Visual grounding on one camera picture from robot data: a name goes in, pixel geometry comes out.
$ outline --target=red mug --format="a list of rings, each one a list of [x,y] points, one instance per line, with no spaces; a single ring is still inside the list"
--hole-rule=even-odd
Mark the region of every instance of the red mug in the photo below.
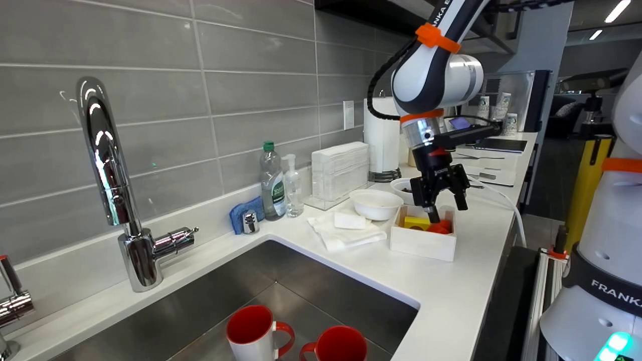
[[[366,361],[367,342],[357,328],[335,324],[326,328],[317,341],[302,345],[300,361],[306,354],[316,354],[319,361]]]
[[[288,341],[279,349],[272,349],[274,330],[288,335]],[[272,361],[293,349],[294,330],[290,324],[274,320],[266,306],[249,305],[229,318],[227,341],[237,361]]]

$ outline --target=faucet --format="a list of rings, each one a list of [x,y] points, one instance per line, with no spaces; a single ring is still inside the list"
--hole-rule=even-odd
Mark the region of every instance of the faucet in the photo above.
[[[34,309],[34,302],[33,297],[23,288],[23,282],[7,255],[0,255],[0,278],[0,326],[4,326],[20,318],[27,311]],[[20,345],[17,341],[7,341],[4,335],[0,335],[0,361],[15,357],[18,352]]]
[[[78,112],[107,221],[124,226],[119,245],[128,280],[136,292],[149,290],[163,278],[158,258],[192,245],[199,228],[182,226],[155,238],[140,224],[107,89],[98,79],[78,80]]]

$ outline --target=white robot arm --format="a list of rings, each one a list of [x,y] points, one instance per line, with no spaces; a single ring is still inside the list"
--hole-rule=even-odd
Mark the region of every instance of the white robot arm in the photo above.
[[[642,55],[616,103],[619,143],[563,288],[540,320],[568,361],[642,361]]]
[[[382,114],[374,109],[374,89],[382,75],[395,65],[393,98],[402,114],[422,176],[412,180],[414,201],[424,206],[433,223],[439,221],[436,198],[444,189],[455,194],[457,208],[467,208],[466,189],[469,186],[463,166],[454,165],[446,148],[498,135],[498,126],[474,126],[459,133],[439,133],[439,114],[428,114],[444,106],[463,105],[474,98],[484,83],[482,65],[474,57],[455,55],[459,43],[475,23],[487,0],[442,0],[417,40],[407,43],[376,75],[367,105],[380,118],[400,121],[402,116]]]

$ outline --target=stainless steel sink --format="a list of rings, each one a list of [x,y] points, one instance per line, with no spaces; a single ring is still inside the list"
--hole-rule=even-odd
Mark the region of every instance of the stainless steel sink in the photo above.
[[[296,342],[286,359],[299,359],[302,342],[338,322],[366,335],[370,361],[391,359],[417,314],[377,288],[266,240],[57,359],[227,361],[232,359],[227,318],[247,302],[263,302],[274,318],[293,324]]]

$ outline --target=dish soap bottle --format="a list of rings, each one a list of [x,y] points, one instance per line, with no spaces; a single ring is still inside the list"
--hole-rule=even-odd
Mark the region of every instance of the dish soap bottle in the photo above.
[[[263,143],[260,155],[260,196],[264,219],[274,221],[284,214],[284,186],[282,186],[282,171],[280,156],[274,150],[274,143]]]

